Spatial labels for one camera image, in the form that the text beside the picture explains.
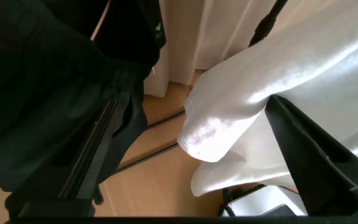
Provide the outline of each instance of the black fabric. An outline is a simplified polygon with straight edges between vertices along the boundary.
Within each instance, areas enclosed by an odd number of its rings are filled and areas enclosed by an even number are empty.
[[[53,155],[78,147],[73,139],[86,133],[90,118],[110,98],[130,98],[119,107],[117,121],[124,125],[120,133],[129,134],[117,145],[130,145],[145,129],[142,82],[165,43],[152,29],[160,22],[150,24],[146,13],[154,10],[160,18],[158,1],[150,1],[153,10],[135,0],[112,1],[113,16],[105,19],[95,43],[89,36],[104,7],[93,2],[0,0],[0,187],[5,191],[15,190]],[[126,149],[112,145],[117,152],[111,155]],[[121,158],[106,158],[101,179]]]

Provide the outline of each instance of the wooden floor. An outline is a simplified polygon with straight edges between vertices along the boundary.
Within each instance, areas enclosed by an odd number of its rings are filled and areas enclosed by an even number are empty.
[[[195,80],[200,75],[201,72],[196,73]],[[190,89],[170,83],[165,98],[145,96],[149,124],[181,111]],[[120,166],[175,143],[184,120],[183,115],[144,132],[129,148]],[[216,216],[223,202],[221,191],[194,197],[190,190],[191,176],[199,164],[200,161],[177,147],[110,177],[100,184],[104,203],[96,206],[96,216]],[[0,189],[0,223],[7,220],[4,209],[7,196]]]

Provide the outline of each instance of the white satin fabric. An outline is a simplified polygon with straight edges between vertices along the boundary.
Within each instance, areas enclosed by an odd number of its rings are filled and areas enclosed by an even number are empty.
[[[358,156],[358,1],[339,1],[201,76],[178,138],[205,161],[191,182],[195,196],[247,182],[294,187],[264,113],[272,94]]]

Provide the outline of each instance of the white shiny cloth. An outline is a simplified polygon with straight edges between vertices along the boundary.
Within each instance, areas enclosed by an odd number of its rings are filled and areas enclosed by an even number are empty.
[[[339,1],[201,76],[178,138],[205,161],[194,195],[247,182],[294,187],[264,113],[272,94],[358,156],[358,1]]]

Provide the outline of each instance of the beige curtain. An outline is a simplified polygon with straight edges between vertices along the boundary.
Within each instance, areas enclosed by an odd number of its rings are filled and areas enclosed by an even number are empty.
[[[247,48],[275,1],[160,0],[167,44],[145,80],[145,93],[164,96],[169,81],[189,85],[196,69],[210,69]],[[336,1],[340,0],[289,0],[269,36]]]

